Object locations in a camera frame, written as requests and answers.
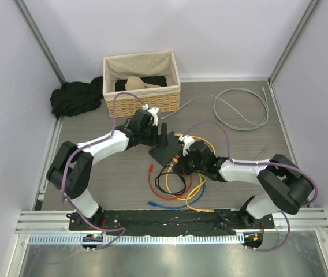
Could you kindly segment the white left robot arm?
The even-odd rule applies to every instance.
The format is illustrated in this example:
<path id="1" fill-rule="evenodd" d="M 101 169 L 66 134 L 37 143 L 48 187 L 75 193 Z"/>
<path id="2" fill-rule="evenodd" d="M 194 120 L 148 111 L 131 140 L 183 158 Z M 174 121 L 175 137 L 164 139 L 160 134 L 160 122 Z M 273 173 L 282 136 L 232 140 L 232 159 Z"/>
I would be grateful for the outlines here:
<path id="1" fill-rule="evenodd" d="M 139 144 L 151 147 L 168 145 L 166 124 L 159 126 L 158 107 L 136 110 L 127 125 L 113 126 L 108 134 L 84 143 L 64 142 L 46 174 L 47 180 L 71 201 L 89 230 L 101 226 L 100 205 L 88 191 L 93 165 Z"/>

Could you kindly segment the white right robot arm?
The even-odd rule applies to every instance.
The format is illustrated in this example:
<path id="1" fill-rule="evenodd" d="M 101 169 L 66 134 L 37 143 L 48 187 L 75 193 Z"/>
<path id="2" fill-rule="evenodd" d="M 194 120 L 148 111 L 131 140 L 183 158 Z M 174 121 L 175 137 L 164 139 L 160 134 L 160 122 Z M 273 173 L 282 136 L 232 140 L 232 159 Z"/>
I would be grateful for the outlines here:
<path id="1" fill-rule="evenodd" d="M 243 226 L 255 227 L 266 215 L 284 212 L 295 215 L 315 185 L 286 156 L 274 155 L 270 160 L 244 161 L 217 156 L 202 141 L 195 141 L 179 154 L 174 171 L 184 175 L 200 173 L 217 182 L 246 182 L 260 185 L 264 194 L 250 197 L 240 208 Z"/>

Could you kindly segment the black network switch box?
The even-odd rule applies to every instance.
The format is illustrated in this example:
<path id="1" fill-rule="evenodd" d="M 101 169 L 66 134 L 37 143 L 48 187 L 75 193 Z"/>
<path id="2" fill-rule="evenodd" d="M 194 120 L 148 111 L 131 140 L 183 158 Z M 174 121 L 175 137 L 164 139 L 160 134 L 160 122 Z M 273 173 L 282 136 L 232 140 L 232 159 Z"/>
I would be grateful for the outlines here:
<path id="1" fill-rule="evenodd" d="M 167 140 L 167 146 L 154 147 L 149 151 L 149 155 L 163 167 L 170 163 L 176 155 L 181 154 L 183 150 L 183 145 L 174 131 L 167 135 Z"/>

